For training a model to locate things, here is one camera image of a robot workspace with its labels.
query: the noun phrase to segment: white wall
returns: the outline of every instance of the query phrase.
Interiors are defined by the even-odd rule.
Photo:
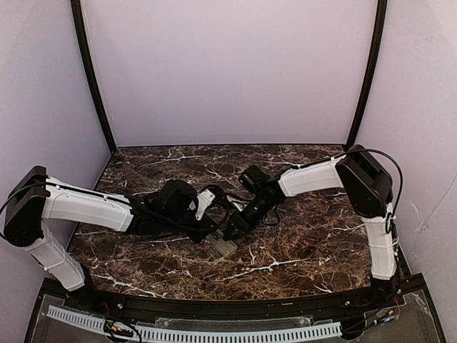
[[[87,86],[69,0],[0,3],[0,199],[33,165],[92,187],[109,151]],[[3,230],[3,217],[0,228]],[[63,244],[73,224],[51,226]],[[22,342],[45,273],[0,240],[0,342]]]
[[[85,0],[119,146],[344,143],[376,0]]]
[[[456,18],[452,0],[389,2],[358,139],[404,169],[401,245],[424,273],[448,342],[457,342]]]

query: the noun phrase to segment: white perforated strip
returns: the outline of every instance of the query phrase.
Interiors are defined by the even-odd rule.
[[[48,317],[75,327],[98,334],[103,331],[104,319],[86,314],[79,314],[69,309],[49,306]],[[170,329],[159,329],[136,325],[143,342],[182,342],[182,343],[299,343],[318,339],[341,336],[339,322],[314,327],[300,327],[275,331],[259,332],[194,332]]]

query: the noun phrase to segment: black vertical bar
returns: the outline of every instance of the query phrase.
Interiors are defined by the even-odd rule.
[[[99,117],[106,143],[108,144],[110,152],[113,154],[117,150],[117,146],[114,141],[113,132],[109,126],[108,117],[106,116],[105,108],[101,100],[99,85],[97,84],[95,77],[94,65],[92,64],[91,52],[89,51],[89,44],[87,42],[86,29],[84,28],[81,0],[71,0],[71,9],[73,11],[76,36],[78,37],[79,51],[81,52],[84,70],[86,71],[87,83],[91,90],[92,100],[94,101],[95,110]]]
[[[365,77],[363,78],[360,97],[358,98],[356,113],[352,121],[351,130],[345,148],[348,149],[356,143],[356,138],[362,123],[363,113],[365,112],[366,102],[370,94],[371,82],[373,81],[376,62],[378,61],[381,38],[383,36],[384,20],[386,18],[387,0],[378,0],[376,10],[376,20],[374,21],[373,37],[371,39],[370,54],[366,64]]]

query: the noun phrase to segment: brown marble surface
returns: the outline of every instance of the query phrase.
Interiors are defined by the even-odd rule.
[[[98,190],[145,194],[169,179],[197,190],[219,184],[242,197],[239,174],[257,164],[274,175],[341,151],[339,146],[237,145],[124,148]],[[172,299],[278,299],[369,285],[370,251],[361,220],[337,189],[303,194],[279,207],[277,227],[259,226],[224,258],[211,244],[177,236],[154,240],[82,224],[69,248],[94,284],[125,294]]]

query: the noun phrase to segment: robotic arm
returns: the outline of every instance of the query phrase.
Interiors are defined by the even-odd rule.
[[[48,177],[45,168],[36,166],[10,194],[4,237],[28,251],[67,290],[74,291],[90,284],[90,275],[55,240],[43,219],[84,222],[127,234],[181,231],[196,243],[228,219],[224,240],[229,241],[255,229],[271,209],[288,197],[343,187],[366,226],[372,288],[387,297],[398,283],[396,233],[391,230],[392,179],[368,152],[359,152],[361,148],[355,146],[343,156],[288,169],[274,178],[257,166],[250,166],[239,178],[255,195],[245,207],[234,206],[235,202],[217,186],[197,193],[190,184],[171,180],[159,192],[130,197],[73,187]],[[206,214],[215,205],[226,210],[219,223]],[[229,217],[234,207],[237,210]]]

